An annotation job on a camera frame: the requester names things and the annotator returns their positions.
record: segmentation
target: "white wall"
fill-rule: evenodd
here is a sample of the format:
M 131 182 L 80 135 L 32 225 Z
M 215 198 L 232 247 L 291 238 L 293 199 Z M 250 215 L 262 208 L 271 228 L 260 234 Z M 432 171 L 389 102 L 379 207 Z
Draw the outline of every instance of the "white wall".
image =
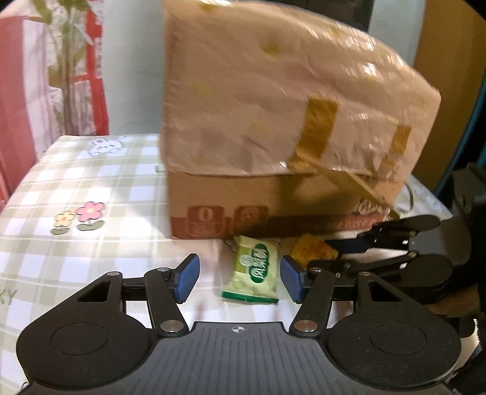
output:
M 160 0 L 104 0 L 102 73 L 110 134 L 159 133 L 164 51 Z
M 424 11 L 425 0 L 375 0 L 369 33 L 395 49 L 413 66 Z

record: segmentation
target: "printed logo on box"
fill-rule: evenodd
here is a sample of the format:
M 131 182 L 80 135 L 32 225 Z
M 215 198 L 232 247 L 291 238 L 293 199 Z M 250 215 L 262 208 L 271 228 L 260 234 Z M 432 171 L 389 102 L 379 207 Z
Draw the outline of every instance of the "printed logo on box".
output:
M 223 232 L 225 209 L 221 206 L 192 206 L 187 210 L 188 233 L 195 237 L 218 237 Z
M 268 221 L 268 207 L 240 206 L 235 210 L 233 233 L 242 234 L 254 228 L 261 228 Z

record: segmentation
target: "plaid bedsheet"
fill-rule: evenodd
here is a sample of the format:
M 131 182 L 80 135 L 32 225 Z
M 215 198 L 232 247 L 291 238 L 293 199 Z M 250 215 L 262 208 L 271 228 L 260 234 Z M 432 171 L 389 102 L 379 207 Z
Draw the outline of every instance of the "plaid bedsheet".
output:
M 414 178 L 410 185 L 415 205 L 409 215 L 450 215 Z M 406 210 L 406 191 L 397 204 Z M 201 274 L 180 305 L 189 327 L 194 321 L 283 321 L 288 328 L 298 306 L 281 282 L 278 305 L 221 298 L 233 270 L 231 242 L 172 240 L 169 234 L 157 135 L 61 137 L 0 215 L 0 393 L 15 394 L 26 381 L 15 344 L 31 321 L 108 271 L 141 277 L 175 267 L 191 252 L 200 256 Z M 295 239 L 278 242 L 283 254 Z M 150 326 L 146 303 L 129 302 L 127 310 Z M 349 312 L 349 304 L 336 304 L 331 321 Z

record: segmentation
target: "circular pad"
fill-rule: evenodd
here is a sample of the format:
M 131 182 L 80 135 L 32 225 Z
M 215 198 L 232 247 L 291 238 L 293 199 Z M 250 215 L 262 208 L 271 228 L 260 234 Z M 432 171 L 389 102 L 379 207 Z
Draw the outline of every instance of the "circular pad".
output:
M 378 388 L 416 388 L 446 377 L 461 352 L 456 332 L 427 311 L 407 314 L 401 304 L 357 312 L 330 329 L 327 349 L 335 363 Z
M 407 323 L 382 323 L 371 330 L 369 339 L 376 348 L 392 355 L 416 353 L 427 342 L 419 328 Z
M 108 332 L 94 323 L 65 325 L 55 331 L 51 340 L 57 351 L 68 355 L 91 354 L 107 341 Z
M 78 303 L 55 313 L 41 316 L 18 338 L 17 357 L 31 382 L 96 388 L 135 370 L 151 347 L 147 328 L 103 303 Z

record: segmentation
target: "crosshair marking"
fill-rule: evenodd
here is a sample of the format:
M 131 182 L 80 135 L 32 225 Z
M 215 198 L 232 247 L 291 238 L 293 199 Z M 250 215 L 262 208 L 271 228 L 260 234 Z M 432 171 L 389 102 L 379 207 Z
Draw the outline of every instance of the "crosshair marking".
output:
M 242 332 L 246 331 L 246 329 L 245 329 L 245 328 L 243 328 L 242 326 L 239 326 L 239 325 L 238 325 L 238 326 L 234 326 L 234 327 L 232 327 L 232 328 L 231 328 L 231 330 L 232 330 L 233 332 L 235 332 L 235 333 L 238 333 L 238 334 L 240 334 L 240 333 L 242 333 Z

